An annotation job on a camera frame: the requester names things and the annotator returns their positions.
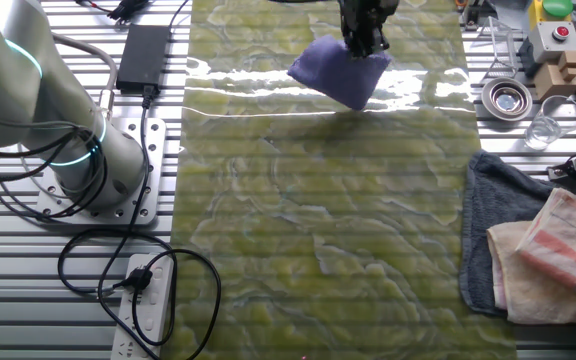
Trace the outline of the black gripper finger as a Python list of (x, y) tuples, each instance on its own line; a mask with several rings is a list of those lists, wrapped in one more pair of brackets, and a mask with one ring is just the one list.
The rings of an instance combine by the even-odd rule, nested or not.
[(346, 47), (354, 59), (366, 58), (370, 55), (370, 48), (364, 44), (357, 32), (349, 32), (344, 36)]
[(368, 54), (377, 54), (388, 50), (390, 44), (383, 34), (381, 27), (373, 27), (368, 33)]

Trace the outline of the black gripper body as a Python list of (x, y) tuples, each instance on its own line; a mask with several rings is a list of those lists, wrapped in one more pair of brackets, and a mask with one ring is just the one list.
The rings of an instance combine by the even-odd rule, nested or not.
[(344, 36), (363, 28), (369, 31), (381, 28), (399, 6), (399, 0), (339, 0), (338, 3)]

